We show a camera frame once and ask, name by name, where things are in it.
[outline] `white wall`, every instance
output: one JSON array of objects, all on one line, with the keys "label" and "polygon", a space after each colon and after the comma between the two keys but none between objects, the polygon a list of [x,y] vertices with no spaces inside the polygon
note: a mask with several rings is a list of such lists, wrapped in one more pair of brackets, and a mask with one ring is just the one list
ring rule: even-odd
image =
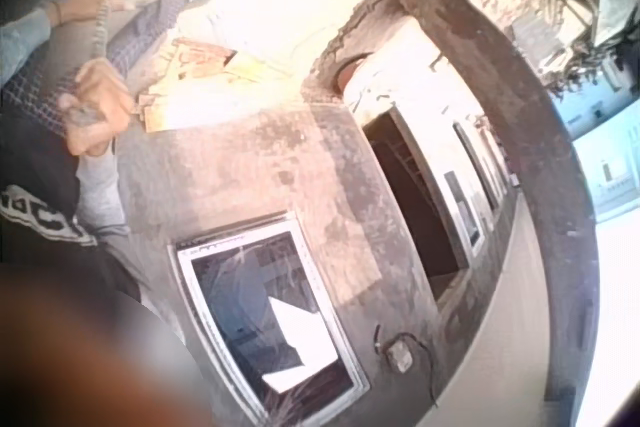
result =
[{"label": "white wall", "polygon": [[521,195],[504,272],[462,365],[419,427],[542,427],[549,306],[531,216]]},{"label": "white wall", "polygon": [[640,382],[640,209],[599,224],[600,314],[576,427],[601,427]]}]

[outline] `debris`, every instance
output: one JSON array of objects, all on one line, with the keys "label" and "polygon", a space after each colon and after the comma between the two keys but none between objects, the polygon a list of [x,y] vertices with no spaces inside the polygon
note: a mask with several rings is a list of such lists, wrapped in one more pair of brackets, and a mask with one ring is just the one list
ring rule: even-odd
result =
[{"label": "debris", "polygon": [[138,96],[147,132],[229,120],[247,103],[268,102],[274,92],[265,95],[265,89],[291,77],[286,68],[245,52],[184,38],[172,45],[164,76]]}]

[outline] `glass pane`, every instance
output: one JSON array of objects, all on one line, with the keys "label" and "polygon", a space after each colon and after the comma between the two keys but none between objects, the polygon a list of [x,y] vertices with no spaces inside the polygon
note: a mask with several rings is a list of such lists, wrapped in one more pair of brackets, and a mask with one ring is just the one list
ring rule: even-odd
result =
[{"label": "glass pane", "polygon": [[473,146],[471,145],[471,141],[469,140],[469,138],[467,137],[467,134],[459,124],[453,124],[453,130],[458,136],[458,140],[464,147],[464,150],[467,153],[467,157],[469,157],[469,160],[473,165],[473,170],[476,171],[476,175],[480,180],[480,185],[482,185],[482,190],[484,192],[485,197],[487,198],[489,207],[491,208],[492,211],[496,210],[498,208],[498,203],[496,201],[495,195],[492,195],[491,192],[489,191],[491,189],[491,186],[489,185],[489,179],[487,178],[487,173],[483,170],[483,167],[479,165],[478,158],[475,152],[473,151]]},{"label": "glass pane", "polygon": [[192,263],[231,356],[268,412],[301,419],[353,387],[290,233]]},{"label": "glass pane", "polygon": [[458,177],[456,177],[455,172],[453,172],[452,170],[444,174],[444,177],[447,180],[447,184],[449,184],[449,188],[453,193],[453,198],[458,205],[458,210],[460,211],[460,216],[462,217],[464,228],[467,231],[467,235],[469,236],[469,241],[471,242],[471,245],[476,245],[476,242],[478,242],[478,239],[480,239],[480,230],[478,229],[478,224],[476,224],[476,221],[471,213],[469,202],[462,192],[462,188],[460,187],[460,183],[458,182]]}]

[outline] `hand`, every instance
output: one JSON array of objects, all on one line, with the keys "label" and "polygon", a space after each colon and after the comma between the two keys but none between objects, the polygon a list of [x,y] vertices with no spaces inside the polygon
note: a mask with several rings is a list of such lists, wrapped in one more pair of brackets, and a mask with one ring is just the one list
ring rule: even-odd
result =
[{"label": "hand", "polygon": [[[63,0],[58,3],[60,9],[51,3],[45,7],[51,26],[66,22],[93,19],[98,15],[101,0]],[[111,0],[111,10],[132,10],[134,6],[124,0]]]},{"label": "hand", "polygon": [[82,127],[64,116],[67,148],[72,155],[100,156],[112,139],[127,130],[134,101],[124,79],[107,59],[90,60],[80,68],[75,80],[75,96],[62,94],[58,108],[64,113],[71,107],[89,104],[102,112],[105,120]]}]

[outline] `wire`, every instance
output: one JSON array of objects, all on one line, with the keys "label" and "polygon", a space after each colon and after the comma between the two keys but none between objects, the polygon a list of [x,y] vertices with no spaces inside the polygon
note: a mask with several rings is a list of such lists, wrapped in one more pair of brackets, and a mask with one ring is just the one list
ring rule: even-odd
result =
[{"label": "wire", "polygon": [[424,342],[422,342],[420,339],[418,339],[418,337],[416,337],[414,334],[412,334],[411,332],[400,332],[398,334],[396,334],[393,338],[391,338],[391,340],[388,340],[387,342],[385,342],[384,344],[380,344],[380,330],[382,329],[382,326],[380,324],[376,325],[375,331],[373,333],[373,350],[375,351],[375,353],[377,355],[380,356],[384,356],[386,358],[386,354],[389,351],[389,348],[395,344],[398,340],[404,340],[404,339],[409,339],[412,340],[418,347],[420,347],[422,350],[424,350],[427,353],[427,357],[429,359],[429,370],[431,372],[431,377],[429,378],[430,382],[429,382],[429,396],[431,397],[431,402],[433,402],[433,405],[438,408],[438,401],[436,400],[436,396],[434,393],[434,387],[433,387],[433,379],[434,379],[434,368],[435,368],[435,364],[433,362],[433,355],[431,355],[431,350],[429,349],[429,347],[427,346],[427,344],[425,344]]}]

